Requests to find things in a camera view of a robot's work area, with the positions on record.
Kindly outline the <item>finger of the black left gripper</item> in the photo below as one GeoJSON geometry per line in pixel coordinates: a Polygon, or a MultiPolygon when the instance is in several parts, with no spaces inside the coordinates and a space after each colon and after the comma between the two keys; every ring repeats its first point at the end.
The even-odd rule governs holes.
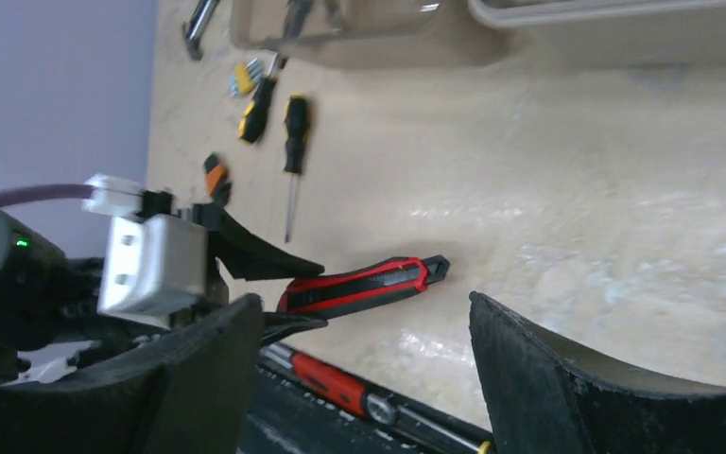
{"type": "Polygon", "coordinates": [[[328,325],[326,319],[313,315],[264,312],[263,316],[264,330],[261,346],[268,346],[289,336],[328,325]]]}

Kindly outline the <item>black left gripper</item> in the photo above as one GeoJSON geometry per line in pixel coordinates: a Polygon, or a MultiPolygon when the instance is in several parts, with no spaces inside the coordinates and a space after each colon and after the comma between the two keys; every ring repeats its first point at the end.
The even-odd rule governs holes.
{"type": "MultiPolygon", "coordinates": [[[[218,259],[235,279],[306,279],[325,271],[321,264],[256,236],[220,205],[194,204],[191,213],[207,233],[207,256],[218,259]]],[[[84,368],[137,346],[143,338],[194,323],[228,300],[227,286],[211,265],[208,298],[173,314],[174,326],[168,330],[102,316],[96,299],[103,265],[103,258],[95,257],[48,261],[0,254],[0,376],[29,373],[32,363],[21,353],[55,343],[88,341],[90,347],[61,362],[68,370],[84,368]]]]}

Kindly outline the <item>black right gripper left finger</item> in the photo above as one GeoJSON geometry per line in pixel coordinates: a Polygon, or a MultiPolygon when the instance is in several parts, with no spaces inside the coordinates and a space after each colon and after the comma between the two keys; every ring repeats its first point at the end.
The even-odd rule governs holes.
{"type": "Polygon", "coordinates": [[[246,294],[59,381],[0,387],[0,453],[233,453],[263,324],[246,294]]]}

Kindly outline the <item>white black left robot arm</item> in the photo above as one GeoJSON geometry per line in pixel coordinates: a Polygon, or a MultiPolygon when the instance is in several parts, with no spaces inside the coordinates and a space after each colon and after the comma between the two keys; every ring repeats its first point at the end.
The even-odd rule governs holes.
{"type": "Polygon", "coordinates": [[[53,383],[182,332],[229,303],[222,271],[264,281],[323,266],[214,203],[114,218],[106,254],[83,259],[0,211],[0,385],[53,383]]]}

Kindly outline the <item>beige translucent tool box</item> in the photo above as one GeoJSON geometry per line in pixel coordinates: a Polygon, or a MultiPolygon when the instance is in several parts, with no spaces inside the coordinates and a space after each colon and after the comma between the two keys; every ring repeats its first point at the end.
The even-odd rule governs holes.
{"type": "Polygon", "coordinates": [[[526,45],[577,66],[726,65],[726,1],[338,1],[282,36],[287,1],[236,1],[233,45],[345,69],[481,67],[526,45]]]}

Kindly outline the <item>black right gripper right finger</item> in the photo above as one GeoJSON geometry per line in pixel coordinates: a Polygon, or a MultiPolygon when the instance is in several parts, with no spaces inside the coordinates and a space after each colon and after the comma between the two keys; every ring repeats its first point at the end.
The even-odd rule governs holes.
{"type": "Polygon", "coordinates": [[[726,387],[610,357],[472,292],[469,330],[500,453],[726,453],[726,387]]]}

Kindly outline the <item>red black utility knife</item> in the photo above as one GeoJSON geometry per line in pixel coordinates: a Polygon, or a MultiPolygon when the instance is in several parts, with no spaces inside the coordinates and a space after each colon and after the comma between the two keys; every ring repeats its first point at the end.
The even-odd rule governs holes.
{"type": "Polygon", "coordinates": [[[450,266],[442,255],[397,256],[356,271],[296,279],[286,287],[277,311],[330,320],[386,306],[427,291],[445,279],[450,266]]]}

